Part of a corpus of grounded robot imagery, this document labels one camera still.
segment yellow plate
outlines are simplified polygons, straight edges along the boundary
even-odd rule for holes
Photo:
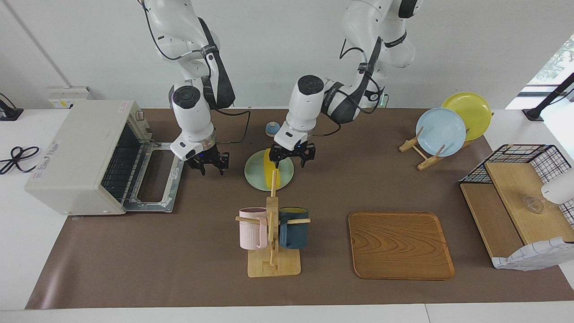
[[[271,153],[271,148],[267,148],[263,154],[263,172],[265,173],[265,182],[267,183],[267,188],[271,188],[273,184],[273,170],[275,169],[275,163],[269,160],[269,154]],[[279,188],[281,184],[281,173],[277,170],[277,179],[275,183],[275,189]]]
[[[488,102],[478,94],[457,93],[443,103],[443,107],[456,112],[467,128],[465,141],[482,136],[490,125],[492,111]]]
[[[247,163],[245,163],[245,178],[258,190],[269,192],[271,189],[267,186],[265,181],[265,171],[263,170],[263,155],[264,150],[254,153]],[[279,162],[279,173],[281,174],[281,180],[279,181],[279,186],[277,189],[283,188],[287,185],[293,178],[294,166],[291,158],[286,158]]]

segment light green plate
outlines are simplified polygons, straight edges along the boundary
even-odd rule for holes
[[[265,182],[265,173],[263,172],[263,154],[265,150],[258,151],[254,153],[247,163],[245,163],[245,178],[258,190],[270,192],[271,189],[267,187]],[[293,178],[293,162],[291,158],[281,160],[279,162],[279,174],[280,174],[280,185],[279,189],[282,189],[287,185]]]

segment pink mug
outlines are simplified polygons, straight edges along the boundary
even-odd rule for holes
[[[246,207],[239,210],[239,216],[259,220],[259,224],[239,222],[239,245],[241,248],[247,250],[266,248],[267,210],[264,207]]]

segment tree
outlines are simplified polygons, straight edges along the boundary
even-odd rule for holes
[[[567,60],[569,63],[574,61],[574,34],[564,43],[562,47],[546,62],[536,74],[531,83],[543,83],[545,80],[552,80],[558,76],[563,70],[564,65],[561,64]]]

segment yellow object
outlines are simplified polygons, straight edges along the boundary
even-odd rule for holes
[[[269,159],[269,153],[271,152],[271,148],[267,148],[265,153],[263,154],[263,172],[265,173],[265,183],[267,187],[271,189],[271,181],[273,180],[273,170],[275,168],[275,164]],[[279,170],[277,170],[277,180],[275,182],[275,188],[278,189],[281,185],[281,177]]]
[[[490,125],[492,111],[488,102],[478,94],[457,93],[443,103],[443,107],[456,112],[464,121],[467,129],[465,141],[482,136]]]

